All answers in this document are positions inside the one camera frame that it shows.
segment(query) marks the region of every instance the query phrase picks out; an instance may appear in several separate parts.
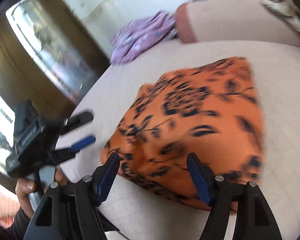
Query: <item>blue handle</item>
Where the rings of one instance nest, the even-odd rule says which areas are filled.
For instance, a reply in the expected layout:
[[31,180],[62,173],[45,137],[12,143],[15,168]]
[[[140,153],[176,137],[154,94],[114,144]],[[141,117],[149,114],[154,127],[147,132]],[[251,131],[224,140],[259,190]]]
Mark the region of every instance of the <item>blue handle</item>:
[[117,153],[112,153],[106,161],[105,165],[103,166],[105,172],[101,178],[101,181],[98,184],[97,190],[98,201],[100,203],[106,201],[106,199],[108,198],[110,189],[118,173],[121,160],[122,159]]
[[88,145],[94,143],[96,141],[96,137],[94,137],[93,135],[90,135],[84,139],[82,139],[81,141],[73,144],[70,147],[70,152],[79,152],[81,149],[87,147]]
[[209,193],[209,184],[201,173],[199,163],[196,163],[191,154],[187,157],[187,168],[190,173],[191,179],[198,191],[200,200],[205,202],[208,206],[212,205],[212,198]]

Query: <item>pink cushion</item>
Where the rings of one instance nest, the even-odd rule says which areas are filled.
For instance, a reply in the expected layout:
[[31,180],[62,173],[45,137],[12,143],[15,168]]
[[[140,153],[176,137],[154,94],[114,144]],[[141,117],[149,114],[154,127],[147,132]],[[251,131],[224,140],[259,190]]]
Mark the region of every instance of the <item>pink cushion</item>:
[[198,41],[268,41],[300,47],[300,38],[259,0],[205,0],[176,11],[179,37]]

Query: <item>metal screw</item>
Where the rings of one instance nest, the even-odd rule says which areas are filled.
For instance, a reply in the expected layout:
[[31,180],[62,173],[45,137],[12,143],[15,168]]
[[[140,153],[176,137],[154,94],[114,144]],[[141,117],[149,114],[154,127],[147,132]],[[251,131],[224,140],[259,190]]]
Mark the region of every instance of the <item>metal screw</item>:
[[250,185],[251,187],[255,187],[255,186],[257,185],[257,183],[256,183],[254,180],[250,180],[250,181],[249,181],[249,185]]
[[92,177],[91,176],[85,176],[85,177],[83,177],[83,181],[84,182],[89,182],[89,181],[91,181],[92,180]]
[[222,176],[220,176],[220,175],[216,176],[216,181],[222,182],[222,181],[224,181],[224,180],[225,180],[224,177],[222,177]]
[[58,185],[59,185],[59,183],[57,183],[57,182],[52,182],[51,185],[50,185],[50,187],[56,188],[56,187],[58,187]]

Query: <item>white wall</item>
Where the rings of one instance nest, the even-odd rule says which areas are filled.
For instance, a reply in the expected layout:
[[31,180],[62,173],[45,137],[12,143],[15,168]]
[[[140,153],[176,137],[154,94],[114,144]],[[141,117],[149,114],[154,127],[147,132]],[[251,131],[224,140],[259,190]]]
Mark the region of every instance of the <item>white wall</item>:
[[111,39],[130,21],[151,16],[159,10],[174,12],[190,0],[64,0],[91,36],[111,58]]

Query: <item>finger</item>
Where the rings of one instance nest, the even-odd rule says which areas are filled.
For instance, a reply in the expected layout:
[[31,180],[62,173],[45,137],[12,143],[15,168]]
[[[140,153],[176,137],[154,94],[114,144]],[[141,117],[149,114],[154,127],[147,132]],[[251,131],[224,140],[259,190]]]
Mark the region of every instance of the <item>finger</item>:
[[35,191],[35,183],[32,180],[20,178],[16,186],[16,195],[18,197],[20,207],[28,215],[32,217],[33,210],[28,195]]
[[68,179],[61,170],[57,170],[54,177],[55,177],[55,181],[60,183],[62,186],[68,184]]

